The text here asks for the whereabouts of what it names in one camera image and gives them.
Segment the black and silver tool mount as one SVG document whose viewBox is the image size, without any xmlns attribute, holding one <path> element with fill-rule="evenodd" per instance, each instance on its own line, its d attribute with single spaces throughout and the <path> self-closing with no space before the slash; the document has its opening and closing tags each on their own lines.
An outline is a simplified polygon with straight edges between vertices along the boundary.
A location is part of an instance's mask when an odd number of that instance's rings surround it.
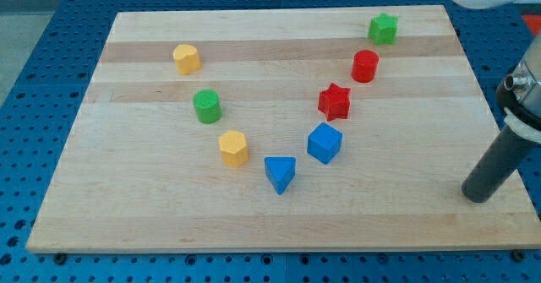
<svg viewBox="0 0 541 283">
<path fill-rule="evenodd" d="M 504 122 L 519 137 L 540 143 L 540 35 L 497 89 Z"/>
</svg>

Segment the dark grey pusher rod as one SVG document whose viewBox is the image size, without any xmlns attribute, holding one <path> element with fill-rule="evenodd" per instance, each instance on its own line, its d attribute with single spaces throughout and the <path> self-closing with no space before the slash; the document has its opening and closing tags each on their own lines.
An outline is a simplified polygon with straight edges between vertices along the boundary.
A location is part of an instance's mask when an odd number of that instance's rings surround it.
<svg viewBox="0 0 541 283">
<path fill-rule="evenodd" d="M 505 126 L 462 183 L 464 196 L 474 203 L 486 202 L 536 145 Z"/>
</svg>

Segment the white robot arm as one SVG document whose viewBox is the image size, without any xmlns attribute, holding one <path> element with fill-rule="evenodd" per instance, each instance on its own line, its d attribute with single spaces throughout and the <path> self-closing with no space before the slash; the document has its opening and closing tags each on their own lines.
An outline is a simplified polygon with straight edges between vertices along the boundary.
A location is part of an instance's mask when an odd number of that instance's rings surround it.
<svg viewBox="0 0 541 283">
<path fill-rule="evenodd" d="M 471 9 L 485 9 L 516 0 L 452 0 Z M 483 203 L 540 144 L 540 37 L 536 36 L 513 71 L 496 90 L 505 126 L 462 183 L 462 193 Z"/>
</svg>

